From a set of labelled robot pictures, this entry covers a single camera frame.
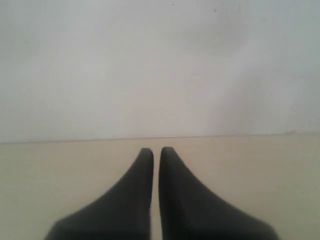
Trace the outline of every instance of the beige floor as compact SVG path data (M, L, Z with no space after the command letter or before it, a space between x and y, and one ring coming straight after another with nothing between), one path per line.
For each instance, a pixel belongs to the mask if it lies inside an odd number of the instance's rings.
M128 139L0 145L0 239L41 240L99 197L142 147L155 153L152 236L161 239L158 163L173 146L210 189L283 240L320 239L320 135Z

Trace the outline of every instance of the wall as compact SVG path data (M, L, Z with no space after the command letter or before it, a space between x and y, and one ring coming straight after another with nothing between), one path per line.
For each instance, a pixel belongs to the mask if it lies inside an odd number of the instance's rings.
M0 142L320 130L317 0L3 0Z

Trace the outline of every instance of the floor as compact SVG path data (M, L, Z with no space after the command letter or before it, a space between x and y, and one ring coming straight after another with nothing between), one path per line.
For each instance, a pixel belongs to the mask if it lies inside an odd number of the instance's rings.
M160 240L158 163L163 146L216 194L270 223L282 240L320 239L320 134L218 136L0 145L0 233L41 240L92 202L142 147L155 156L152 238Z

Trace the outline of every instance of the white wall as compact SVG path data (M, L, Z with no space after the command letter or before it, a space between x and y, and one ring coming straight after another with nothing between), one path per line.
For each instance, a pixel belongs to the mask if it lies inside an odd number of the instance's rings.
M2 0L0 142L320 130L318 0Z

